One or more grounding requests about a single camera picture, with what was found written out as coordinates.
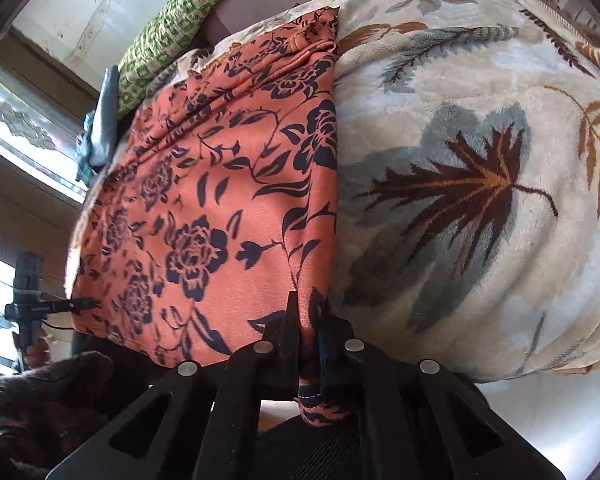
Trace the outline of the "person left hand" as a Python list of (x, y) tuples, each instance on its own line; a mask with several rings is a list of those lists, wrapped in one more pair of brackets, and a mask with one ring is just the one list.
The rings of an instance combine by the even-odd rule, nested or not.
[(35, 344), (31, 344), (21, 353), (23, 362), (29, 370), (47, 365), (50, 362), (50, 347), (46, 341), (45, 330), (40, 328), (36, 336)]

